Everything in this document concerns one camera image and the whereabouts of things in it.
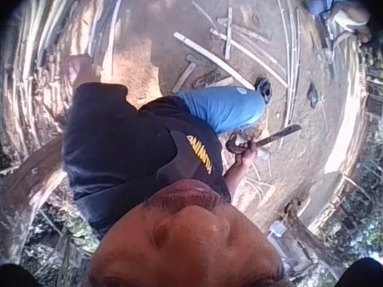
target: black t-shirt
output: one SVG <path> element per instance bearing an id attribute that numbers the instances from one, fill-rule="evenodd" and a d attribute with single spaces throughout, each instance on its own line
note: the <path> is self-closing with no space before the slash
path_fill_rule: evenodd
<path id="1" fill-rule="evenodd" d="M 97 237 L 180 179 L 202 181 L 229 200 L 213 129 L 179 97 L 157 99 L 138 111 L 126 95 L 121 85 L 80 86 L 63 141 L 74 200 Z"/>

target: white logo on blue fabric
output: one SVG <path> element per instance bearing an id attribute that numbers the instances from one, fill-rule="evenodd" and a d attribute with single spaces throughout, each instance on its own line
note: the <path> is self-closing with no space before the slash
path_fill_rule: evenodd
<path id="1" fill-rule="evenodd" d="M 237 91 L 240 92 L 241 94 L 247 94 L 247 91 L 245 88 L 237 88 Z"/>

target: mustache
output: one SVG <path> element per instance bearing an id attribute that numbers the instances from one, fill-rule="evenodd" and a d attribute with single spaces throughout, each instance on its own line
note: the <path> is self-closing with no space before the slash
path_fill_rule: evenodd
<path id="1" fill-rule="evenodd" d="M 213 193 L 201 194 L 170 194 L 167 196 L 151 197 L 143 204 L 143 209 L 161 208 L 171 214 L 175 214 L 188 206 L 199 206 L 208 211 L 213 211 L 218 205 L 227 203 L 225 198 Z"/>

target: lip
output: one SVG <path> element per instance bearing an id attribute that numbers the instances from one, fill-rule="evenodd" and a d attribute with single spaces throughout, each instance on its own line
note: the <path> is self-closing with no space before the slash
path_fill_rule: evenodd
<path id="1" fill-rule="evenodd" d="M 183 179 L 182 181 L 178 181 L 174 184 L 171 184 L 167 187 L 162 188 L 153 197 L 169 196 L 169 195 L 184 193 L 188 191 L 192 191 L 194 193 L 211 193 L 216 196 L 220 196 L 213 189 L 207 186 L 207 184 L 204 184 L 201 181 L 197 181 L 195 179 Z"/>

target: hammer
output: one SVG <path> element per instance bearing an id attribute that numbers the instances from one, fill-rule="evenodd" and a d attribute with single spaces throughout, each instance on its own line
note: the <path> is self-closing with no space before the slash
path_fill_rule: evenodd
<path id="1" fill-rule="evenodd" d="M 180 76 L 179 80 L 177 81 L 176 85 L 174 86 L 172 92 L 173 94 L 178 93 L 182 87 L 182 85 L 185 83 L 187 77 L 190 76 L 190 74 L 193 72 L 195 67 L 198 64 L 198 60 L 194 58 L 191 54 L 188 54 L 186 56 L 186 61 L 190 62 L 189 66 L 186 68 L 185 72 Z"/>

